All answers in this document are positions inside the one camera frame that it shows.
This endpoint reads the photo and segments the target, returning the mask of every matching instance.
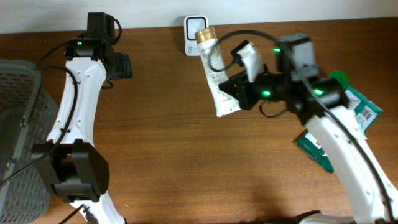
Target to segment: glowing green led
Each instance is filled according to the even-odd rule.
[[[323,93],[323,92],[322,92],[321,90],[319,90],[319,89],[314,89],[313,92],[314,92],[316,95],[318,95],[318,96],[322,95],[322,93]]]
[[[263,97],[271,96],[271,92],[269,92],[269,91],[263,91],[261,94]]]

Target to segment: wooden table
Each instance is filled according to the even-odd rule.
[[[381,166],[398,186],[398,18],[278,22],[216,26],[218,37],[239,29],[280,36],[305,32],[318,64],[341,70],[351,84],[384,109],[366,135]],[[80,32],[0,35],[0,58],[33,62]],[[255,42],[270,70],[272,44]],[[96,149],[109,162],[109,193],[130,223],[233,223],[292,216],[313,209],[349,215],[335,174],[325,172],[295,144],[305,128],[296,116],[267,119],[257,109],[217,118],[199,57],[183,52],[183,28],[126,29],[117,52],[128,53],[131,80],[102,91],[96,112]],[[47,64],[64,64],[61,51]],[[234,68],[233,75],[242,68]],[[59,104],[65,76],[44,73],[44,88]],[[269,105],[276,112],[283,104]],[[58,223],[72,207],[55,198],[36,223]],[[83,223],[75,216],[70,223]]]

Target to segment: gray plastic bin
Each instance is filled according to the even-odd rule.
[[[22,60],[0,60],[0,180],[26,165],[44,143],[58,106],[41,88],[41,73]],[[30,223],[47,211],[50,194],[33,167],[0,191],[0,223]]]

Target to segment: white wall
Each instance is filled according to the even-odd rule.
[[[85,30],[88,12],[124,28],[182,26],[203,14],[210,24],[398,16],[398,0],[0,0],[0,33]]]

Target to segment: teal package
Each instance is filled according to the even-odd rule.
[[[370,125],[380,116],[383,110],[368,100],[360,92],[355,90],[352,86],[347,86],[345,93],[349,99],[349,108],[355,111],[356,120],[359,124],[359,129],[364,135]],[[327,154],[322,149],[319,142],[306,132],[297,142],[299,148],[305,151],[313,160],[317,161],[327,172],[333,173],[334,168],[331,165]]]

